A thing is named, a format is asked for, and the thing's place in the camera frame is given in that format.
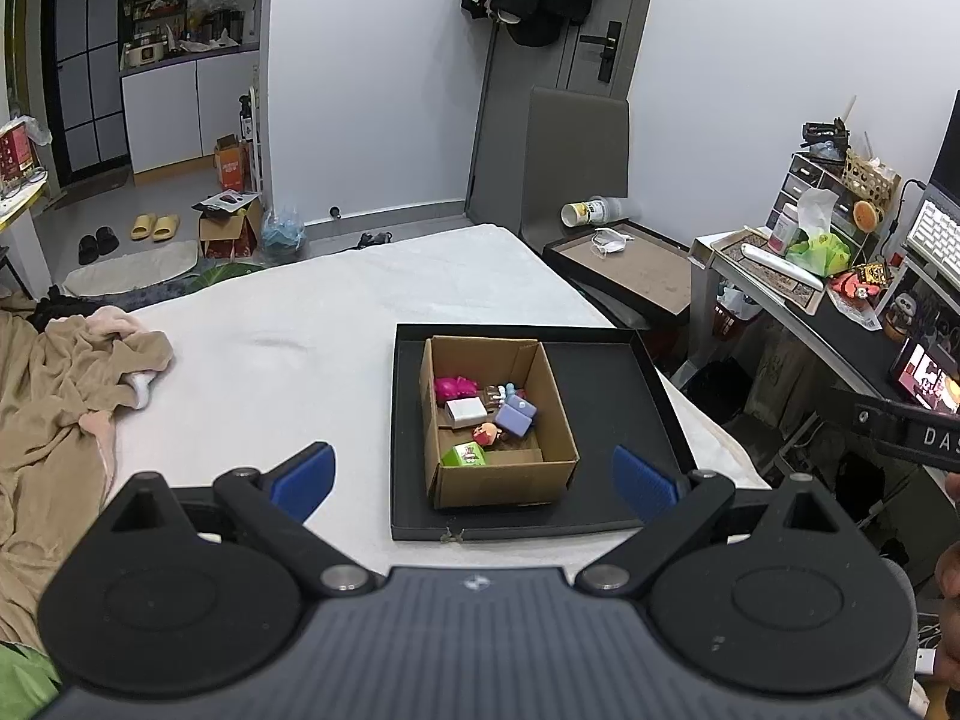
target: face mask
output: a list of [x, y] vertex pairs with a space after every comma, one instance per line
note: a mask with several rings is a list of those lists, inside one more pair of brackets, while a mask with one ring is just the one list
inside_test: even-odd
[[597, 227], [597, 231], [593, 234], [593, 240], [590, 242], [590, 249], [594, 254], [603, 259], [608, 254], [615, 254], [618, 251], [625, 250], [627, 241], [632, 240], [634, 240], [632, 235], [618, 233], [609, 227]]

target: hand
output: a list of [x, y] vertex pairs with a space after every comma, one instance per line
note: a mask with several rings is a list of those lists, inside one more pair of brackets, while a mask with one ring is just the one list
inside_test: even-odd
[[[947, 495], [960, 501], [960, 474], [949, 473]], [[960, 541], [947, 548], [934, 572], [944, 602], [940, 608], [942, 637], [933, 661], [933, 676], [960, 690]]]

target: baseboard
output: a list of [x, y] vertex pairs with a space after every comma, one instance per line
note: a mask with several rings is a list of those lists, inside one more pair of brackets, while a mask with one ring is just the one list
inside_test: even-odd
[[174, 162], [173, 165], [162, 165], [154, 167], [152, 170], [136, 172], [133, 174], [133, 184], [142, 187], [144, 184], [151, 184], [154, 181], [162, 181], [165, 178], [172, 178], [175, 175], [184, 175], [194, 172], [194, 170], [212, 170], [213, 157], [197, 157], [196, 159], [187, 159], [184, 162]]
[[333, 238], [338, 235], [352, 235], [377, 228], [384, 229], [411, 221], [429, 221], [431, 218], [456, 217], [464, 213], [464, 200], [450, 199], [436, 202], [403, 205], [397, 208], [384, 208], [361, 214], [344, 215], [341, 218], [311, 221], [306, 224], [306, 237], [309, 241]]

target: white bed sheet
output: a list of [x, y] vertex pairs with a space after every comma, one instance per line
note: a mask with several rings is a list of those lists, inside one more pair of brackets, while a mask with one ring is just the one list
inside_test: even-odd
[[[517, 238], [482, 225], [224, 282], [137, 316], [175, 360], [150, 405], [118, 422], [120, 469], [208, 485], [270, 469], [314, 440], [337, 453], [307, 527], [376, 571], [392, 565], [563, 565], [571, 576], [631, 532], [432, 543], [390, 537], [392, 354], [399, 322], [607, 327]], [[699, 467], [762, 488], [747, 453], [664, 379]]]

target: kitchen cabinet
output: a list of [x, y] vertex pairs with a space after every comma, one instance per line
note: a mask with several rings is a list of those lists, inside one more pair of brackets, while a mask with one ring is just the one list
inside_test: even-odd
[[217, 139], [240, 132], [240, 95], [250, 93], [260, 52], [231, 53], [197, 60], [200, 145], [212, 154]]
[[203, 156], [196, 62], [125, 76], [123, 100], [133, 172]]

